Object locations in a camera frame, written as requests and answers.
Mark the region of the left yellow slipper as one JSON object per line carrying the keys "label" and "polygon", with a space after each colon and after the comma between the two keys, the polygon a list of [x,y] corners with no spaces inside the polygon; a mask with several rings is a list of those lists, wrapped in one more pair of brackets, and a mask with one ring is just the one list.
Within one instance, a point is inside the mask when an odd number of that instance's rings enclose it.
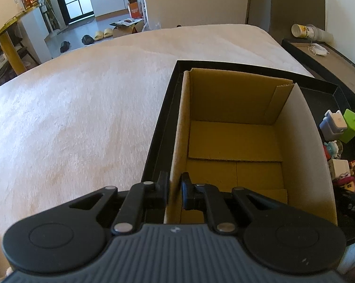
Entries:
{"label": "left yellow slipper", "polygon": [[104,33],[102,31],[95,32],[94,41],[100,41],[104,38]]}

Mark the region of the yellow table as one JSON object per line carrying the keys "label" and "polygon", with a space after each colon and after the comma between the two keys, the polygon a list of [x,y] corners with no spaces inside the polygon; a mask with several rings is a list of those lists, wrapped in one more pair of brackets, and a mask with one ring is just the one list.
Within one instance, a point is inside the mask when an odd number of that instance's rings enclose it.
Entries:
{"label": "yellow table", "polygon": [[9,19],[1,28],[0,28],[0,47],[2,52],[5,54],[8,59],[9,64],[14,70],[15,74],[20,75],[26,72],[26,67],[23,64],[21,57],[19,57],[8,33],[8,29],[17,23],[22,17],[26,16],[28,13],[39,8],[39,5],[33,6],[28,10],[23,10],[11,19]]}

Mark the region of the orange cardboard box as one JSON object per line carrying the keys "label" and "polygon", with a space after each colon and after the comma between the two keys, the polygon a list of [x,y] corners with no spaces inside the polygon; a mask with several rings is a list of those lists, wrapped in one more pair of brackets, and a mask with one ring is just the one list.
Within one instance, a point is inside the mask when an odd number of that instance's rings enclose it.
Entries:
{"label": "orange cardboard box", "polygon": [[139,0],[128,0],[127,8],[132,19],[143,19],[142,6]]}

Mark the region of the large black tray box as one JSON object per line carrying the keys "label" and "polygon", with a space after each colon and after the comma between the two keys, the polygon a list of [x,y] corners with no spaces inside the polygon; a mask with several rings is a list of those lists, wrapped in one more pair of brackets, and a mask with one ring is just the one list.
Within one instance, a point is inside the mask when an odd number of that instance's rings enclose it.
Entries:
{"label": "large black tray box", "polygon": [[[169,172],[171,168],[183,73],[192,68],[230,70],[293,80],[302,90],[317,126],[319,125],[319,117],[324,115],[324,109],[340,109],[344,112],[345,109],[351,108],[341,88],[324,80],[254,65],[178,60],[168,83],[141,181],[156,180],[160,171]],[[355,137],[345,145],[343,157],[355,160]],[[338,225],[346,236],[347,244],[353,244],[355,243],[355,210],[348,209],[348,207],[354,201],[336,194],[335,197],[336,207],[340,209],[337,208]]]}

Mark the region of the black slipper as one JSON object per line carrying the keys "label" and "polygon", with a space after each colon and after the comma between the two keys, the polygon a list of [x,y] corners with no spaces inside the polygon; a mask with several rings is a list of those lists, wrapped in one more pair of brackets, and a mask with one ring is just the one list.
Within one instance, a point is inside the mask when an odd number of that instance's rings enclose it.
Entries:
{"label": "black slipper", "polygon": [[60,53],[65,53],[67,50],[70,48],[70,42],[69,41],[63,41],[60,46]]}
{"label": "black slipper", "polygon": [[95,42],[95,40],[90,35],[85,34],[82,37],[81,42],[83,43],[83,45],[91,45],[91,44],[93,44]]}

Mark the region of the black side tray with cardboard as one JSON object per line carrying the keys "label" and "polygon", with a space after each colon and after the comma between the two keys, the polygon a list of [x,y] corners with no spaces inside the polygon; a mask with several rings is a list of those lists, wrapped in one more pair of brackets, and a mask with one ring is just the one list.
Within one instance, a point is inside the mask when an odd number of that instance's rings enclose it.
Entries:
{"label": "black side tray with cardboard", "polygon": [[282,47],[314,77],[338,85],[355,111],[355,63],[328,44],[320,46],[327,50],[326,56],[312,53],[306,40],[282,40]]}

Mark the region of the white standing fan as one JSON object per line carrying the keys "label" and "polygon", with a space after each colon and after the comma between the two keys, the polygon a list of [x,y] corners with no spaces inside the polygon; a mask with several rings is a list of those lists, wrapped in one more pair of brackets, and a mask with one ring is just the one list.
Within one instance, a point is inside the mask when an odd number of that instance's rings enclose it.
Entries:
{"label": "white standing fan", "polygon": [[53,8],[50,6],[48,0],[38,0],[40,4],[41,14],[46,24],[47,30],[53,36],[61,32],[61,26],[57,20]]}

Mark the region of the large leaning cardboard sheet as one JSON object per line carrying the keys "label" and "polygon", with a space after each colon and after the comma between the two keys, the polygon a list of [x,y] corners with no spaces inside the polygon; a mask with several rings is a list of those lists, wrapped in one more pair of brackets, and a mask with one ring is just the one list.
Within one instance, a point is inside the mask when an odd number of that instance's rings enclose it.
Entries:
{"label": "large leaning cardboard sheet", "polygon": [[291,27],[294,24],[311,24],[325,29],[325,0],[271,0],[271,19],[269,34],[282,43],[292,38]]}

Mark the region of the left black slipper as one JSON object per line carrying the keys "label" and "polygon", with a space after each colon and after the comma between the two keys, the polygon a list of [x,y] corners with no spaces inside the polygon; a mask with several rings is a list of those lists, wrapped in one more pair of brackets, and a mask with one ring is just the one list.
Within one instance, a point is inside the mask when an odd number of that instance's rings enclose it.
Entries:
{"label": "left black slipper", "polygon": [[69,41],[63,41],[60,46],[60,53],[65,53],[67,50],[70,48],[70,42]]}

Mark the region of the brown cardboard box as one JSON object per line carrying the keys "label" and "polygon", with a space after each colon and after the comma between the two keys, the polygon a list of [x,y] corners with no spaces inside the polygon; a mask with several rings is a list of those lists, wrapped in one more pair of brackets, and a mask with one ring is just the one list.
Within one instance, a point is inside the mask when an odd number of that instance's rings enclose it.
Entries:
{"label": "brown cardboard box", "polygon": [[183,210],[180,176],[222,192],[244,187],[336,223],[322,140],[298,84],[245,72],[183,74],[170,171],[168,224],[203,222]]}

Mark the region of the right yellow slipper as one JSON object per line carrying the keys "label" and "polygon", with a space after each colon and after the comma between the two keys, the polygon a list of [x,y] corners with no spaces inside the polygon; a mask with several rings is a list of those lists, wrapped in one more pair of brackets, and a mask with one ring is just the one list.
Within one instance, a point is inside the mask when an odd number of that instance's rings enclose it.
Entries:
{"label": "right yellow slipper", "polygon": [[114,30],[112,28],[106,28],[103,31],[103,37],[104,38],[111,38],[111,37],[113,37],[113,34],[114,34]]}

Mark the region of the yellow slipper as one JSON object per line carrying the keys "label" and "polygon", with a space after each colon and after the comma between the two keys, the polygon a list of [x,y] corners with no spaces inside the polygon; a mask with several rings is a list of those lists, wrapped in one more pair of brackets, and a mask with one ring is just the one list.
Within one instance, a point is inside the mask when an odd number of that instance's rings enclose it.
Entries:
{"label": "yellow slipper", "polygon": [[111,37],[113,37],[113,34],[114,34],[114,30],[112,28],[106,28],[103,31],[103,37],[104,38],[111,38]]}
{"label": "yellow slipper", "polygon": [[104,38],[104,33],[102,31],[95,32],[94,41],[100,41]]}

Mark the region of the white face mask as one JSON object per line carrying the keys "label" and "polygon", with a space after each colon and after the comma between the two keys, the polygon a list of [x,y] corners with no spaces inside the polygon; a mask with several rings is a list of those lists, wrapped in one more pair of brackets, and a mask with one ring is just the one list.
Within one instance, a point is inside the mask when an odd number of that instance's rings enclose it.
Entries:
{"label": "white face mask", "polygon": [[310,43],[307,47],[308,52],[312,54],[313,56],[322,56],[325,57],[329,54],[329,51],[323,47],[322,45],[319,45],[318,43]]}

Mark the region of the green hexagonal box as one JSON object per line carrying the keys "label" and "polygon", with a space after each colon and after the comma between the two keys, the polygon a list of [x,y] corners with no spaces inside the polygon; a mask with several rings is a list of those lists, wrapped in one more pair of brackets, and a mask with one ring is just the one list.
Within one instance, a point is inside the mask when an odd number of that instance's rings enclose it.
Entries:
{"label": "green hexagonal box", "polygon": [[355,112],[350,109],[346,109],[343,114],[343,118],[347,124],[347,129],[344,130],[339,140],[344,143],[348,143],[355,137]]}

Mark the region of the flat open cardboard box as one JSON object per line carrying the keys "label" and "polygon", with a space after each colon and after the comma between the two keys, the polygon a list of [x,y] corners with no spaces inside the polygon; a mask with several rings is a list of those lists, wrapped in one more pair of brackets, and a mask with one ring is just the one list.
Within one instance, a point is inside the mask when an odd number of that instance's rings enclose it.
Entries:
{"label": "flat open cardboard box", "polygon": [[111,23],[111,26],[114,27],[112,36],[117,38],[129,34],[140,33],[143,30],[144,19],[124,19]]}

